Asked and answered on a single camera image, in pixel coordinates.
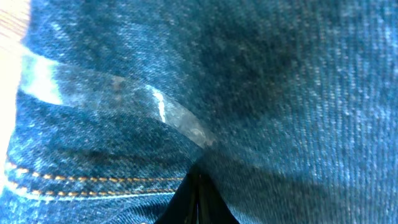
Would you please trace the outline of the blue denim jeans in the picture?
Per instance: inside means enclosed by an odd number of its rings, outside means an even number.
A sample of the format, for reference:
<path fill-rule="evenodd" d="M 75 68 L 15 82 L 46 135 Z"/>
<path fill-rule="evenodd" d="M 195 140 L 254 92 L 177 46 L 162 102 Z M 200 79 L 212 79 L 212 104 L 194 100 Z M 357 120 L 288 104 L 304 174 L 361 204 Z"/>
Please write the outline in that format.
<path fill-rule="evenodd" d="M 32 1 L 2 223 L 397 222 L 396 1 Z"/>

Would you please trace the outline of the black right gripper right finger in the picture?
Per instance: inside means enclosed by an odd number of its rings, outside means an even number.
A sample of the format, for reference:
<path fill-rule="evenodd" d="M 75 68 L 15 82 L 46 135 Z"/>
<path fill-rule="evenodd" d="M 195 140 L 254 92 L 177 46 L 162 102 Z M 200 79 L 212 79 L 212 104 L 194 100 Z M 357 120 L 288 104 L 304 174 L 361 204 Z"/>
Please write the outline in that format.
<path fill-rule="evenodd" d="M 197 170 L 198 223 L 239 224 L 209 175 Z"/>

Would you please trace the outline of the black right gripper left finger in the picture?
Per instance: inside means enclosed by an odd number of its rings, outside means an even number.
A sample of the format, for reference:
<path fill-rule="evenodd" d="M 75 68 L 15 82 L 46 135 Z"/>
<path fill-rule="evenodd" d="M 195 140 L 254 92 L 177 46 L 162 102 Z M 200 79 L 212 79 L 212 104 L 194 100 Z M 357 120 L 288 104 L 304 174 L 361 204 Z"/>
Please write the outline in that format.
<path fill-rule="evenodd" d="M 197 224 L 197 213 L 198 167 L 193 166 L 155 224 Z"/>

